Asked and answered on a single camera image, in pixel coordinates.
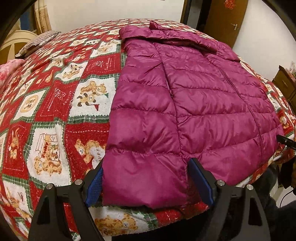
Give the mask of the magenta quilted down jacket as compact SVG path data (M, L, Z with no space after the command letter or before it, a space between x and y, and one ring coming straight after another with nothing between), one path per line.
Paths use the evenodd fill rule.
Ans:
M229 185L269 161L283 133L280 119L229 46L155 22L119 34L127 58L109 118L104 205L198 201L191 158Z

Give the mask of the dark wooden dresser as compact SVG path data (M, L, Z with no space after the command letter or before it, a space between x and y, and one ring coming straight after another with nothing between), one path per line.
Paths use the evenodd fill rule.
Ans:
M295 113L295 78L287 69L279 66L273 83L279 88Z

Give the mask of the brown wooden door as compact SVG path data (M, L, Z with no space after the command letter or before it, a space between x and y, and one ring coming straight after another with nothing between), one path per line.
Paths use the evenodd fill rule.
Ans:
M211 1L203 32L232 48L238 37L247 5L248 0Z

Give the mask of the pink floral folded blanket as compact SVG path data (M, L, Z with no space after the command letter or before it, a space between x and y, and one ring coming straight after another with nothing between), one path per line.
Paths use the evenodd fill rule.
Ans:
M11 59L7 63L1 65L0 69L0 85L3 87L8 77L25 61L23 59Z

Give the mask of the grey striped pillow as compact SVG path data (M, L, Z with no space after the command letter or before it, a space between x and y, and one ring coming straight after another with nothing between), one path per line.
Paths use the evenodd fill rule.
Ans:
M43 45L48 43L49 41L53 40L60 34L60 31L53 31L50 30L48 32L42 33L41 35L37 36L35 39L30 40L26 45L20 49L20 51L15 55L16 58L25 58L30 54L37 51Z

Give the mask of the beige curved headboard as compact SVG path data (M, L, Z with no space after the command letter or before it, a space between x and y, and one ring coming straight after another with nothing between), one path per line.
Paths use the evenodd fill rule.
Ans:
M16 30L10 34L1 45L0 64L5 64L8 60L14 59L20 49L36 37L37 34L27 30Z

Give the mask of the beige patterned curtain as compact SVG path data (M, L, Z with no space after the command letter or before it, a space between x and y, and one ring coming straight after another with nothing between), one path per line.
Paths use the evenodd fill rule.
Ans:
M52 28L50 24L46 1L37 0L34 3L34 11L37 24L37 33L42 34L50 31Z

